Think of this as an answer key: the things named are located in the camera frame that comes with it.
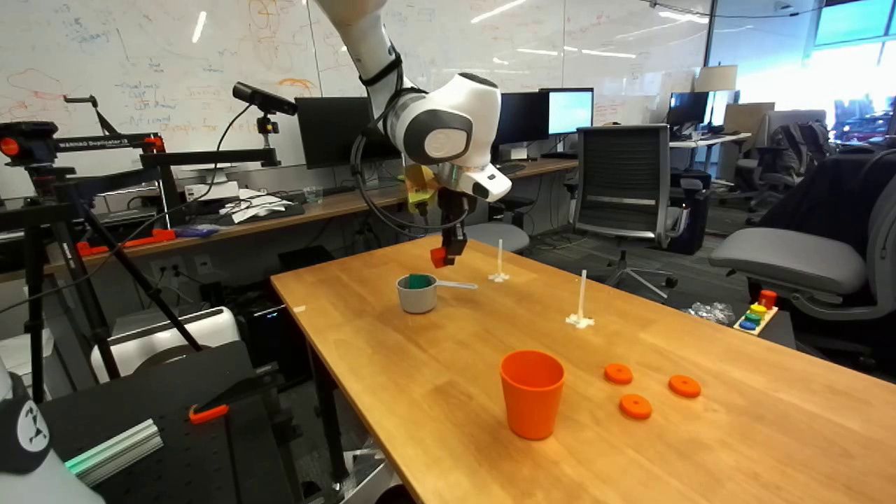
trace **black stand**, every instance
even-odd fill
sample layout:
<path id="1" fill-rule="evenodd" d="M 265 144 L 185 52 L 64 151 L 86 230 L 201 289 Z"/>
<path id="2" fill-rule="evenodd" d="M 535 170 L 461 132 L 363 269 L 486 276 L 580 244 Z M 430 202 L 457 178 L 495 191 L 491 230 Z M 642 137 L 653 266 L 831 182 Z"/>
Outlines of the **black stand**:
<path id="1" fill-rule="evenodd" d="M 52 193 L 57 182 L 69 174 L 64 167 L 30 167 L 29 170 L 34 178 L 37 193 Z M 40 196 L 30 198 L 22 209 L 0 214 L 0 221 L 16 221 L 26 226 L 26 286 L 29 286 L 29 318 L 26 329 L 30 335 L 30 388 L 34 388 L 34 402 L 45 399 L 45 366 L 43 366 L 43 329 L 45 329 L 45 315 L 43 315 L 43 286 L 45 286 L 45 226 L 52 230 L 58 240 L 61 261 L 69 272 L 69 283 L 78 290 L 85 315 L 90 321 L 90 338 L 99 343 L 99 352 L 104 357 L 104 366 L 108 378 L 120 378 L 120 370 L 115 364 L 108 335 L 113 328 L 106 321 L 106 314 L 99 303 L 99 294 L 90 283 L 90 273 L 85 269 L 85 261 L 73 248 L 73 217 L 78 217 L 78 209 L 73 202 L 43 202 Z M 120 252 L 115 237 L 101 226 L 101 221 L 90 212 L 80 209 L 85 223 L 90 231 L 101 237 L 101 244 L 115 254 L 115 261 L 135 276 L 135 283 L 143 289 L 143 294 L 169 315 L 169 321 L 178 329 L 178 335 L 198 352 L 198 342 L 191 335 L 191 329 L 178 321 L 178 315 L 164 305 L 159 289 L 155 289 L 143 272 Z"/>

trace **orange plastic cup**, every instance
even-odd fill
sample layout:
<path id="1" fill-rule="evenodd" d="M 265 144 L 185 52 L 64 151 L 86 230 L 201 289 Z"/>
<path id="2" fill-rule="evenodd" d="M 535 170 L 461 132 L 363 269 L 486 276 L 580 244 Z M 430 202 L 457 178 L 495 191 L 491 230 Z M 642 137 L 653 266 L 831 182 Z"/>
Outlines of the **orange plastic cup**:
<path id="1" fill-rule="evenodd" d="M 513 433 L 547 440 L 554 433 L 563 364 L 541 349 L 517 349 L 502 360 L 505 410 Z"/>

